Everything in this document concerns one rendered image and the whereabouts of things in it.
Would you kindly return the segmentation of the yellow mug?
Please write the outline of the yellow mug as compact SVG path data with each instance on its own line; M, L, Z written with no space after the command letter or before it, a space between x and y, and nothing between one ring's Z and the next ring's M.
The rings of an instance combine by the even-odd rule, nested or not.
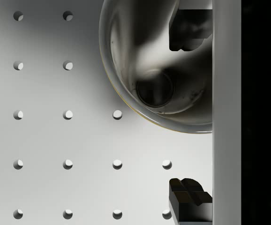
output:
M161 127L212 132L212 34L193 51L169 49L178 9L213 0L104 0L99 45L106 74L123 101Z

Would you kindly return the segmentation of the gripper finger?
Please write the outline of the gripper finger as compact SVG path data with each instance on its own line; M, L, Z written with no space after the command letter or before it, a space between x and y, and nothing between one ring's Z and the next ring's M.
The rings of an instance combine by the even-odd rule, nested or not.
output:
M178 9L169 23L169 49L193 51L211 34L211 9Z
M169 207L175 222L212 221L212 197L194 179L169 180Z

